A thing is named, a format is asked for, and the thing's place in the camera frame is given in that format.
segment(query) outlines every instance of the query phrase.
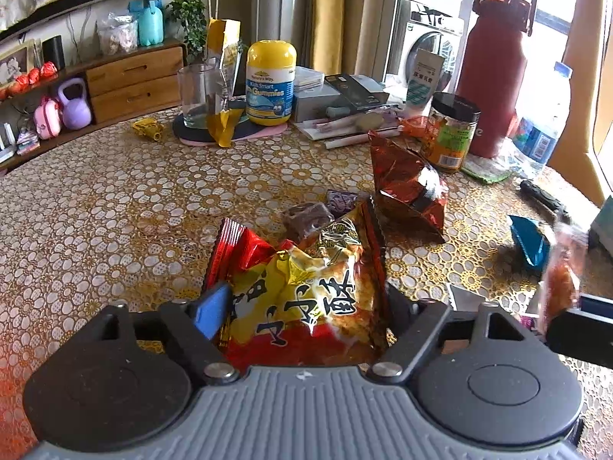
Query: black jar lid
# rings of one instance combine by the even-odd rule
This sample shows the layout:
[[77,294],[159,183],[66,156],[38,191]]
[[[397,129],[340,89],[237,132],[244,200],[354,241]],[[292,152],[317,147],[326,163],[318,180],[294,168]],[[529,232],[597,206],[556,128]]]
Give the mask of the black jar lid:
[[481,110],[467,99],[454,95],[437,91],[432,97],[432,106],[441,114],[457,119],[462,122],[477,122],[481,115]]

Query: potted plant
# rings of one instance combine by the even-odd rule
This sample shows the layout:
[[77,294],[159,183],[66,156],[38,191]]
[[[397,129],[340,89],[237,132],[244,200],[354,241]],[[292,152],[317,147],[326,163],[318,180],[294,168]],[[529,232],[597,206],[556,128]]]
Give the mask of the potted plant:
[[215,0],[215,13],[212,14],[211,0],[172,0],[166,8],[166,17],[183,27],[183,41],[187,46],[190,61],[204,58],[207,50],[207,29],[211,17],[217,18],[219,0]]

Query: purple kettlebell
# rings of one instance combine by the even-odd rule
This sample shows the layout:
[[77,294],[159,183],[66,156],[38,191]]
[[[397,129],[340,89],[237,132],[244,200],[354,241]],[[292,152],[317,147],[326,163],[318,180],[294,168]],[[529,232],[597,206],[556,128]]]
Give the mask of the purple kettlebell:
[[[64,95],[64,88],[73,84],[80,84],[82,93],[80,97],[68,100]],[[72,78],[62,83],[57,89],[57,97],[62,103],[62,120],[68,129],[77,130],[84,128],[91,122],[91,110],[85,100],[86,95],[85,81],[81,78]]]

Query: red water bottle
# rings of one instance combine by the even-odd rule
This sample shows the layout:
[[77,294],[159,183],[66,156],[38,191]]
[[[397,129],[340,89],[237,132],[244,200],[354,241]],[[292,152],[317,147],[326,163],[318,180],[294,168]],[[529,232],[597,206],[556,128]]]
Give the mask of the red water bottle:
[[536,0],[474,0],[479,15],[468,35],[456,94],[481,110],[470,153],[494,158],[511,126],[526,71],[523,34],[532,36]]

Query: wooden drawer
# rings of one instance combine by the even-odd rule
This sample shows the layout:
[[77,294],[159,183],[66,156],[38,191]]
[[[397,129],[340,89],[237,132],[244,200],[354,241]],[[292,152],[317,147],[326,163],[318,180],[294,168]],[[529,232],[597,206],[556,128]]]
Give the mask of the wooden drawer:
[[137,116],[158,105],[180,103],[177,75],[133,84],[91,97],[91,105],[98,124],[130,114]]
[[87,86],[90,96],[96,97],[131,84],[172,76],[182,67],[183,48],[174,46],[89,69]]

